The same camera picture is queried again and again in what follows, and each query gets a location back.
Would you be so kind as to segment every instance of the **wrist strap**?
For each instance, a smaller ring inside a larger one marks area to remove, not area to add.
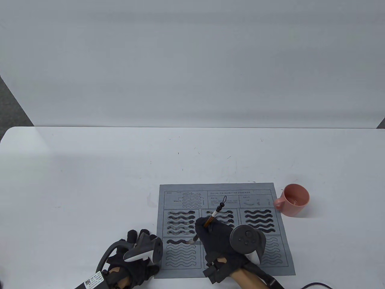
[[[250,273],[253,273],[257,275],[259,278],[261,278],[266,285],[270,289],[284,289],[284,287],[273,277],[270,276],[269,274],[265,273],[261,268],[259,268],[257,265],[254,263],[247,263],[243,266],[243,269],[249,271]]]

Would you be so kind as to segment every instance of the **ink mark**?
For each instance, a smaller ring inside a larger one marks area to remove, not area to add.
[[[167,229],[172,229],[172,230],[189,230],[189,229],[193,229],[194,226],[193,225],[190,225],[188,227],[185,227],[185,226],[168,226]]]
[[[195,219],[195,216],[178,216],[178,217],[174,217],[174,216],[169,216],[168,219],[173,219],[173,220],[180,220],[180,219],[183,219],[183,220],[191,220],[191,219]]]
[[[188,232],[186,231],[183,231],[183,230],[180,230],[178,232],[174,232],[174,231],[168,231],[167,234],[173,234],[173,235],[180,235],[180,234],[183,234],[183,235],[188,235],[188,234],[194,234],[195,231],[194,230],[190,230]]]
[[[250,218],[250,219],[258,219],[258,218],[272,218],[273,215],[272,214],[266,214],[266,215],[260,215],[260,214],[257,214],[257,215],[246,215],[245,218]]]
[[[195,211],[188,211],[188,212],[168,212],[169,215],[191,215],[191,214],[195,214]]]
[[[217,216],[216,218],[217,218],[217,219],[228,219],[228,218],[234,218],[234,216],[233,216],[232,214],[229,214],[229,215],[227,215],[227,216],[221,216],[221,215],[219,215],[219,216]]]
[[[264,211],[260,211],[260,210],[255,210],[255,211],[246,210],[245,213],[250,213],[250,214],[261,213],[261,214],[266,214],[266,213],[271,213],[271,211],[270,210],[264,210]]]
[[[226,222],[224,221],[221,221],[222,223],[224,224],[228,224],[228,223],[234,223],[234,220],[233,219],[228,219]]]
[[[265,233],[275,232],[275,229],[264,229],[264,228],[259,228],[259,230],[261,230],[262,232],[265,232]]]
[[[194,221],[193,220],[190,220],[190,221],[178,221],[178,222],[175,222],[175,221],[168,221],[167,224],[172,224],[172,225],[179,225],[179,224],[183,224],[183,225],[189,225],[189,224],[193,224]]]
[[[257,224],[257,223],[264,223],[264,224],[267,224],[269,222],[272,222],[273,219],[267,219],[267,220],[246,220],[246,223],[253,223],[253,224]]]
[[[180,243],[183,243],[183,244],[188,244],[186,240],[178,240],[178,241],[174,241],[174,240],[167,240],[166,242],[167,244],[174,244],[174,245],[177,245],[177,244],[180,244]]]
[[[274,225],[272,223],[267,224],[267,225],[259,224],[259,225],[249,225],[249,226],[252,226],[254,229],[274,227]]]

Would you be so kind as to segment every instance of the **white table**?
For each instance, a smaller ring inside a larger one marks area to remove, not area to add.
[[[12,128],[0,143],[0,278],[73,289],[129,229],[155,232],[160,184],[256,181],[311,195],[300,217],[283,216],[297,274],[277,278],[286,288],[382,288],[384,147],[375,129]],[[181,286],[236,288],[144,287]]]

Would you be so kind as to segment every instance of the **human hand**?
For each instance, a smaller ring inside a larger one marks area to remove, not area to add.
[[[206,251],[208,263],[214,263],[218,271],[217,282],[222,281],[235,270],[249,262],[245,255],[237,253],[230,244],[232,228],[217,219],[214,219],[207,228],[203,225],[207,218],[199,218],[195,222],[195,231]]]
[[[142,229],[139,233],[139,236],[142,234],[150,235],[150,232],[146,229]],[[150,239],[155,239],[155,235],[150,235]],[[134,244],[137,242],[138,234],[135,230],[131,230],[127,233],[127,242],[129,244]],[[118,286],[124,289],[131,289],[137,285],[141,285],[144,281],[148,280],[151,276],[154,276],[159,272],[159,266],[151,265],[148,266],[150,259],[147,260],[136,260],[133,262],[125,262],[123,259],[124,254],[128,250],[126,248],[117,247],[116,254],[107,259],[107,263],[110,264],[108,271],[118,272],[124,270],[127,272],[128,279],[121,280],[118,282]]]

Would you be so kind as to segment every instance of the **black wavy stroke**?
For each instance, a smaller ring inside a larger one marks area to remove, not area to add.
[[[257,215],[249,215],[247,214],[245,216],[245,218],[250,218],[250,219],[258,219],[258,218],[272,218],[273,215],[272,214],[266,214],[266,215],[260,215],[260,214],[257,214]]]
[[[179,224],[183,224],[183,225],[189,225],[189,224],[193,224],[195,223],[195,221],[193,220],[190,220],[188,222],[185,222],[185,221],[178,221],[178,222],[175,222],[175,221],[168,221],[167,224],[171,224],[171,225],[179,225]]]
[[[246,223],[252,223],[252,224],[258,224],[258,223],[264,223],[267,224],[269,222],[272,222],[273,219],[267,219],[267,220],[246,220]]]
[[[178,240],[178,241],[174,241],[174,240],[167,240],[166,242],[167,244],[174,244],[174,245],[177,245],[177,244],[180,244],[180,243],[183,243],[183,244],[188,244],[186,240]]]
[[[183,219],[183,220],[191,220],[191,219],[195,219],[195,216],[192,215],[192,216],[178,216],[178,217],[175,217],[175,216],[168,216],[167,217],[168,219],[173,219],[173,220],[180,220],[180,219]]]
[[[228,219],[228,218],[234,218],[234,216],[232,214],[229,214],[227,216],[217,215],[216,218],[217,219]]]
[[[177,215],[191,215],[191,214],[195,214],[195,211],[188,211],[188,212],[182,212],[182,211],[179,211],[179,212],[168,212],[169,215],[174,215],[174,216],[177,216]]]
[[[273,228],[270,228],[270,229],[259,228],[259,230],[261,230],[261,231],[264,232],[264,233],[275,232],[275,229],[273,229]]]
[[[250,214],[256,214],[256,213],[266,214],[266,213],[271,213],[271,211],[270,210],[264,210],[264,211],[261,211],[261,210],[255,210],[255,211],[246,210],[245,213],[250,213]]]
[[[259,229],[259,228],[270,228],[270,227],[274,227],[274,225],[272,223],[269,223],[267,225],[262,225],[262,224],[259,224],[259,225],[249,225],[249,226],[252,226],[254,229]]]

